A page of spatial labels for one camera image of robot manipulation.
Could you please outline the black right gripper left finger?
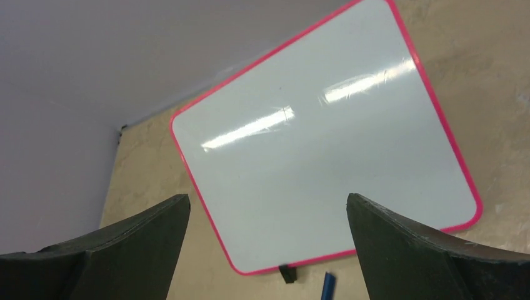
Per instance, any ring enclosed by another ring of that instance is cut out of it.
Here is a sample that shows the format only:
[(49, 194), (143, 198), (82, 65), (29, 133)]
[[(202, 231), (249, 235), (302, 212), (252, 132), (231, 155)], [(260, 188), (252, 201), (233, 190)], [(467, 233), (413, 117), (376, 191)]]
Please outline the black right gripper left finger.
[(38, 252), (1, 256), (2, 299), (166, 299), (191, 212), (177, 194)]

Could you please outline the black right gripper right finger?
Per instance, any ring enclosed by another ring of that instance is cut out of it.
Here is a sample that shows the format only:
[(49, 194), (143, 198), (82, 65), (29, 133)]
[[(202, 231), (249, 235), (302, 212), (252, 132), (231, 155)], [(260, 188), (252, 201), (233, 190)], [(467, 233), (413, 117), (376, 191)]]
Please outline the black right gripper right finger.
[(356, 193), (349, 227), (371, 299), (528, 299), (529, 255), (467, 241)]

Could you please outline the white blue whiteboard marker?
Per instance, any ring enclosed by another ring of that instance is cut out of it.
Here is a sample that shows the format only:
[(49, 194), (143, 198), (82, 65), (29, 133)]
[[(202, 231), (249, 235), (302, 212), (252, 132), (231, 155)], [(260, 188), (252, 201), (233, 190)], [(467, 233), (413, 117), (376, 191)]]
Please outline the white blue whiteboard marker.
[(322, 285), (321, 300), (333, 300), (336, 287), (336, 276), (331, 272), (326, 272)]

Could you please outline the pink framed whiteboard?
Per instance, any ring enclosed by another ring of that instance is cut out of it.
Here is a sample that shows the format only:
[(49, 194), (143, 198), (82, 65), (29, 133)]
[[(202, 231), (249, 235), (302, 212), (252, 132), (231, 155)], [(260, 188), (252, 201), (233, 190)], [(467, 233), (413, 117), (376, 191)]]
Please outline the pink framed whiteboard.
[(178, 109), (169, 128), (241, 275), (355, 252), (359, 193), (445, 232), (483, 202), (394, 1), (352, 1)]

